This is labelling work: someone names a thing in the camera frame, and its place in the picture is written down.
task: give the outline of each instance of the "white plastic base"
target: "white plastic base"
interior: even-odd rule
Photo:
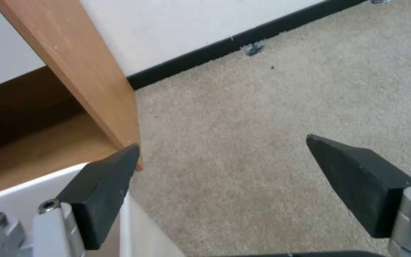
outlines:
[[[28,236],[37,207],[56,197],[86,163],[0,191],[0,211],[17,217]],[[106,242],[87,257],[183,257],[184,254],[127,194]]]

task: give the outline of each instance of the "skirting board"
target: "skirting board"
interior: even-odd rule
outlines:
[[[134,90],[140,89],[182,71],[189,70],[195,66],[235,52],[244,45],[277,36],[284,31],[295,29],[362,2],[365,2],[365,0],[326,0],[235,36],[230,36],[222,41],[181,55],[175,59],[168,60],[147,70],[130,75],[127,78]]]

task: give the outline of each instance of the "black foam pad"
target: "black foam pad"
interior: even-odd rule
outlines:
[[[334,191],[370,236],[391,237],[411,177],[370,149],[316,135],[307,136],[307,145]]]
[[[86,250],[97,250],[106,240],[139,159],[137,144],[100,161],[88,163],[60,192],[57,199],[72,206]]]

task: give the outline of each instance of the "beige carpet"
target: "beige carpet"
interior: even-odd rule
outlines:
[[[137,91],[145,171],[131,194],[191,256],[385,253],[305,136],[372,148],[411,175],[411,0],[363,3],[264,44]]]

